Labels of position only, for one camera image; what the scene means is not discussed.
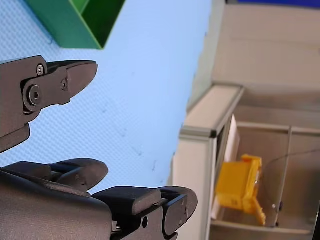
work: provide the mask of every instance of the white panel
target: white panel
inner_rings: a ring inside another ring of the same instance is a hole
[[[190,188],[198,197],[194,215],[178,231],[182,240],[205,240],[209,237],[215,172],[213,146],[212,140],[181,139],[173,159],[173,185]]]
[[[226,117],[226,114],[230,112],[241,89],[239,86],[213,86],[203,99],[189,112],[184,121],[184,125],[215,130],[222,119]]]

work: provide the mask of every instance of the bolt head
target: bolt head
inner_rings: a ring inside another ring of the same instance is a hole
[[[44,66],[42,66],[41,64],[39,64],[37,67],[36,67],[36,74],[38,76],[41,76],[45,73],[45,69],[44,69]]]

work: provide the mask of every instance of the wall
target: wall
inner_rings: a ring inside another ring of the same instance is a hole
[[[198,59],[198,69],[193,76],[192,93],[188,107],[192,107],[212,85],[211,74],[215,64],[226,1],[211,0],[211,2],[209,26],[205,33],[203,51]]]
[[[320,11],[226,5],[212,80],[245,85],[242,103],[319,110]]]

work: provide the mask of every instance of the yellow plastic toy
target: yellow plastic toy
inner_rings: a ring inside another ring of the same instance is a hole
[[[257,200],[262,159],[243,155],[241,161],[224,162],[215,189],[222,207],[241,210],[255,215],[258,222],[266,225],[266,215]]]

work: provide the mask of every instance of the green box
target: green box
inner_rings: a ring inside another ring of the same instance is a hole
[[[63,48],[103,49],[126,0],[25,0]]]

